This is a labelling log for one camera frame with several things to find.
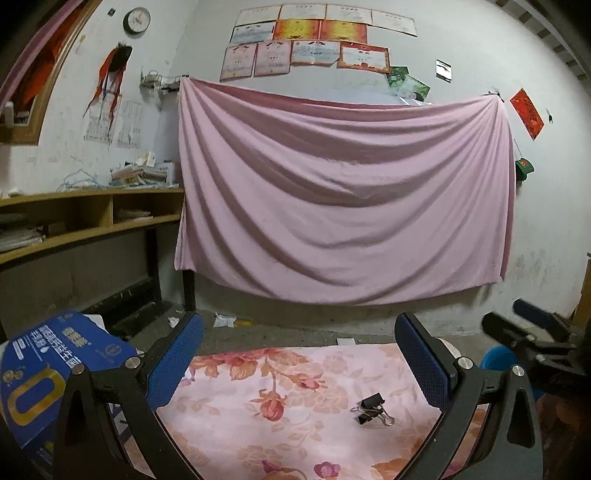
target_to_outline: cardboard box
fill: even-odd
[[[0,413],[17,443],[51,473],[55,423],[73,366],[121,366],[135,349],[78,312],[44,322],[6,345],[0,364]],[[121,408],[110,406],[121,441],[129,438]]]

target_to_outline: certificate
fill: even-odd
[[[412,18],[390,14],[380,10],[372,10],[371,14],[374,20],[374,27],[387,28],[388,30],[406,33],[413,37],[417,36],[417,27]]]
[[[331,66],[339,57],[340,43],[337,41],[297,40],[291,53],[291,64]]]
[[[255,23],[252,25],[241,25],[234,27],[230,43],[257,43],[273,38],[275,22]]]
[[[256,43],[248,43],[228,47],[223,58],[220,81],[250,77],[255,62],[256,46]]]
[[[236,25],[249,25],[252,23],[272,22],[279,18],[281,5],[270,7],[247,8],[238,14]]]
[[[273,40],[318,40],[320,20],[278,20]]]
[[[343,22],[364,23],[371,25],[371,10],[360,7],[348,7],[346,5],[326,6],[327,20],[341,20]]]
[[[326,4],[285,4],[281,7],[280,20],[290,18],[307,18],[309,20],[324,20]]]
[[[368,26],[361,23],[323,20],[320,40],[347,40],[355,43],[368,42]]]
[[[389,73],[390,57],[388,49],[361,43],[341,42],[337,67],[340,69]]]
[[[255,77],[279,75],[291,70],[291,42],[261,42],[256,50]]]

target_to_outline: wall clock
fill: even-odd
[[[123,28],[129,35],[139,35],[148,29],[151,20],[147,8],[134,8],[123,19]]]

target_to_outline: black metal leg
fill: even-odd
[[[185,311],[194,312],[195,304],[195,274],[191,270],[183,270],[183,290],[185,295]]]
[[[2,321],[0,320],[0,343],[4,343],[6,340],[8,340],[8,337],[4,331],[4,325],[2,325]]]
[[[146,263],[148,265],[148,276],[152,285],[152,297],[156,303],[162,302],[162,291],[160,290],[160,276],[158,274],[158,240],[156,229],[146,230]]]

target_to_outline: pink floral fabric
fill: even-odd
[[[396,423],[360,426],[350,409],[378,392]],[[206,480],[392,480],[439,414],[396,344],[197,356],[158,410]],[[462,468],[484,415],[479,408],[448,475]],[[135,442],[126,447],[150,474]]]

